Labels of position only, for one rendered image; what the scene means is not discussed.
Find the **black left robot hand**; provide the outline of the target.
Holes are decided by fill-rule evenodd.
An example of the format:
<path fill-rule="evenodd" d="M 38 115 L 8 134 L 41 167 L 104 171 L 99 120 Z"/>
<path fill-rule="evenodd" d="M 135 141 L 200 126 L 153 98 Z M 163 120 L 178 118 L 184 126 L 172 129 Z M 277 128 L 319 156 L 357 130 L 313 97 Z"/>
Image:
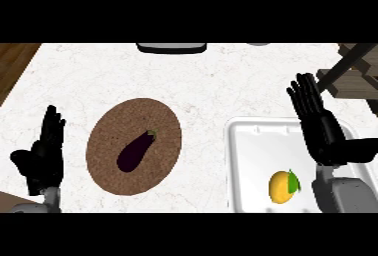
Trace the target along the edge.
<path fill-rule="evenodd" d="M 63 128 L 65 119 L 53 105 L 47 106 L 39 138 L 29 150 L 10 153 L 20 175 L 26 178 L 28 194 L 38 196 L 48 187 L 59 187 L 63 179 Z"/>

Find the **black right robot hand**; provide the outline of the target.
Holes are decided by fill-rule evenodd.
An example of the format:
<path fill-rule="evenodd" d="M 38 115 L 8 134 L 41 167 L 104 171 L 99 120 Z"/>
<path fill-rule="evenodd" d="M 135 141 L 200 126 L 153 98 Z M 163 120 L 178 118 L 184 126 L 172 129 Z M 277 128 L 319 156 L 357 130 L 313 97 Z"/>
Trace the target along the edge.
<path fill-rule="evenodd" d="M 310 73 L 296 74 L 286 92 L 299 119 L 308 154 L 319 165 L 367 163 L 378 155 L 378 138 L 345 139 L 339 122 L 324 108 Z"/>

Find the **white tray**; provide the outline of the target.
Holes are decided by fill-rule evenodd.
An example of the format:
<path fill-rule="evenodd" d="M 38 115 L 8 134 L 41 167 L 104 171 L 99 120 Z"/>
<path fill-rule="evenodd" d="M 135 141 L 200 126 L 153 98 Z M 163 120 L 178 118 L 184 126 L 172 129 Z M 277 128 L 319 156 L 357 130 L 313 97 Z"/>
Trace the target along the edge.
<path fill-rule="evenodd" d="M 293 118 L 236 117 L 224 128 L 230 210 L 237 213 L 317 213 L 311 182 L 316 163 Z M 268 180 L 277 171 L 292 170 L 301 191 L 283 204 L 271 202 Z M 378 199 L 378 179 L 367 165 L 333 167 L 335 177 L 358 178 Z"/>

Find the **yellow lemon with green leaf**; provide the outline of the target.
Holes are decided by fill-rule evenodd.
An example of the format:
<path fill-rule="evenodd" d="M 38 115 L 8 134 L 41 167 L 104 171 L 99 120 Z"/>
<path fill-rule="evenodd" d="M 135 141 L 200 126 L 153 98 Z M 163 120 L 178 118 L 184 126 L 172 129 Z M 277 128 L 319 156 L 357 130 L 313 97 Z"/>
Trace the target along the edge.
<path fill-rule="evenodd" d="M 277 171 L 268 180 L 268 197 L 273 203 L 286 203 L 301 191 L 301 184 L 292 170 Z"/>

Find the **brown oval placemat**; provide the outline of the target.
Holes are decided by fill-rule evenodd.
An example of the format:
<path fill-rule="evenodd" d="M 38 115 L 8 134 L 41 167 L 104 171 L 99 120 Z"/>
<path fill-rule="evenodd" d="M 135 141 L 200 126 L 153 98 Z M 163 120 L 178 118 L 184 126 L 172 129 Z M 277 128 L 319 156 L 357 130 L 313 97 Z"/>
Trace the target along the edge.
<path fill-rule="evenodd" d="M 101 116 L 87 142 L 87 170 L 94 183 L 115 195 L 153 188 L 171 172 L 181 149 L 181 129 L 169 107 L 137 98 Z"/>

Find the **dark purple eggplant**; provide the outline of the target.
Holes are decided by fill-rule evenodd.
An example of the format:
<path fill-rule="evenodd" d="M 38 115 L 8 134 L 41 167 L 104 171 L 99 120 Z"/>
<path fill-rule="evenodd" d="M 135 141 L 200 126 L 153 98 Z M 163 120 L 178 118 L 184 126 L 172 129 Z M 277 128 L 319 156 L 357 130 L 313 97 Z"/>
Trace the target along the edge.
<path fill-rule="evenodd" d="M 156 131 L 146 130 L 144 133 L 125 145 L 116 158 L 116 166 L 122 172 L 134 171 L 155 139 Z"/>

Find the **black and grey appliance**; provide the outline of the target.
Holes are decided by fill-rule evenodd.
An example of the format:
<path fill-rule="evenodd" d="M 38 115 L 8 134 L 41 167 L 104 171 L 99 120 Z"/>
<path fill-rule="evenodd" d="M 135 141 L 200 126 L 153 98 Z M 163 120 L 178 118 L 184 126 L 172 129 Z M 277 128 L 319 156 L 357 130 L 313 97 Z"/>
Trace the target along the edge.
<path fill-rule="evenodd" d="M 143 53 L 153 54 L 196 54 L 206 50 L 205 43 L 137 43 Z"/>

